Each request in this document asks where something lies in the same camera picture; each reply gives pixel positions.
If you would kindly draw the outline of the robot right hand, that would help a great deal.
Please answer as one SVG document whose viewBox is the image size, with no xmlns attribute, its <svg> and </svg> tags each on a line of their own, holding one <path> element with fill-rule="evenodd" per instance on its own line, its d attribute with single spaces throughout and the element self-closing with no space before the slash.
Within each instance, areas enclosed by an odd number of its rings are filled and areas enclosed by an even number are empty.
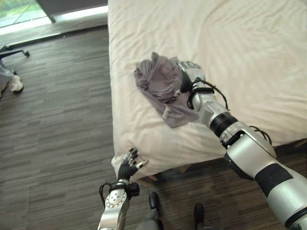
<svg viewBox="0 0 307 230">
<path fill-rule="evenodd" d="M 175 90 L 174 97 L 190 92 L 197 81 L 204 81 L 205 74 L 200 65 L 191 61 L 178 61 L 177 66 L 181 71 L 179 76 L 180 86 Z"/>
</svg>

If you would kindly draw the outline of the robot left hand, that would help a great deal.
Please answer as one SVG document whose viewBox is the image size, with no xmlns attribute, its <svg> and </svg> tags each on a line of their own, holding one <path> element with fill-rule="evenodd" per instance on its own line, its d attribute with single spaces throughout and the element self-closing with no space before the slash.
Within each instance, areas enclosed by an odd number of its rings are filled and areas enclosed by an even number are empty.
<svg viewBox="0 0 307 230">
<path fill-rule="evenodd" d="M 129 181 L 139 169 L 145 167 L 148 163 L 148 159 L 139 156 L 137 149 L 131 148 L 123 157 L 117 179 Z"/>
</svg>

